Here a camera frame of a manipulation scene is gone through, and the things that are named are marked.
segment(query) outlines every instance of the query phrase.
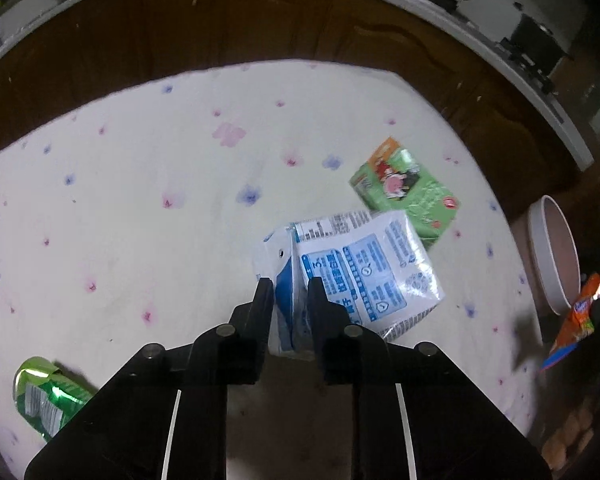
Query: blue and white package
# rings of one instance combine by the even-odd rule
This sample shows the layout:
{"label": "blue and white package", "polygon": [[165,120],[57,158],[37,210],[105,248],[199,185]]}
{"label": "blue and white package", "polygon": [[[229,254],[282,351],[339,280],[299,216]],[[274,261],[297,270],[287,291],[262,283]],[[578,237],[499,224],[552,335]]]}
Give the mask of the blue and white package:
{"label": "blue and white package", "polygon": [[445,297],[404,211],[351,212],[292,224],[306,285],[320,276],[352,323],[392,341]]}
{"label": "blue and white package", "polygon": [[267,235],[253,253],[256,277],[270,278],[275,305],[269,330],[273,355],[311,359],[313,343],[306,320],[306,287],[302,281],[292,227]]}

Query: white tablecloth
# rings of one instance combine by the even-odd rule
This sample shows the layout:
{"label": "white tablecloth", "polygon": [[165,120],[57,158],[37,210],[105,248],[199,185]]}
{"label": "white tablecloth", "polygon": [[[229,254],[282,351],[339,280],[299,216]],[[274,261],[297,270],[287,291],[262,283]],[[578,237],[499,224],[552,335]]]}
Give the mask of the white tablecloth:
{"label": "white tablecloth", "polygon": [[[538,322],[471,155],[397,76],[283,61],[128,89],[0,152],[0,450],[14,475],[43,445],[11,399],[24,359],[102,386],[143,344],[184,345],[226,322],[253,295],[253,245],[286,222],[361,208],[348,179],[388,136],[462,203],[430,250],[446,299],[398,343],[439,345],[526,434],[538,363],[518,341],[538,338]],[[230,412],[256,391],[231,393]],[[300,432],[305,459],[321,413]]]}

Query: table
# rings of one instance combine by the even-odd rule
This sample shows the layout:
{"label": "table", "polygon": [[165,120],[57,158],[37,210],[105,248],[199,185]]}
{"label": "table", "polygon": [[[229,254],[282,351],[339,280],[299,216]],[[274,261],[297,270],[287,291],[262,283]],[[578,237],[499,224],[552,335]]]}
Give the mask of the table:
{"label": "table", "polygon": [[[398,76],[286,60],[127,89],[0,152],[0,451],[14,475],[44,444],[11,400],[24,359],[100,387],[145,343],[184,345],[226,322],[253,295],[253,246],[289,221],[361,208],[348,180],[388,136],[462,203],[429,251],[446,299],[397,343],[436,343],[528,434],[538,321],[471,155]],[[229,478],[303,478],[286,470],[294,459],[347,476],[348,392],[311,366],[271,359],[263,384],[230,391]],[[283,416],[295,422],[276,430]],[[264,443],[276,452],[258,464]]]}

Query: green snack bag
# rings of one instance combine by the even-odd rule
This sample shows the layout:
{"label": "green snack bag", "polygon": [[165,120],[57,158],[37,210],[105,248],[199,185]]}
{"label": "green snack bag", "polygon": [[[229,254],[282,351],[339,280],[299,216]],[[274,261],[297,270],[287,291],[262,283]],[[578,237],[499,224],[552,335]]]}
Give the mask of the green snack bag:
{"label": "green snack bag", "polygon": [[371,210],[404,209],[425,249],[438,240],[460,207],[459,200],[391,137],[349,183]]}
{"label": "green snack bag", "polygon": [[16,409],[47,442],[91,396],[42,357],[24,361],[13,380]]}

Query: metal screw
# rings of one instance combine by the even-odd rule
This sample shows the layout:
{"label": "metal screw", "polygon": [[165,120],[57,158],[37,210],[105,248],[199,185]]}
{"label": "metal screw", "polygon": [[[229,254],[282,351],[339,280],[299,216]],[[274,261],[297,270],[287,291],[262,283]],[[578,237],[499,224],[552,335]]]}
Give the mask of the metal screw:
{"label": "metal screw", "polygon": [[235,334],[235,326],[230,323],[224,323],[216,328],[216,333],[220,337],[229,337],[230,335]]}
{"label": "metal screw", "polygon": [[348,337],[360,337],[362,329],[358,325],[347,325],[344,327],[344,335]]}
{"label": "metal screw", "polygon": [[164,346],[160,343],[149,343],[142,347],[142,357],[153,359],[158,357],[164,351]]}
{"label": "metal screw", "polygon": [[438,347],[429,341],[423,341],[418,345],[418,352],[430,357],[438,353]]}

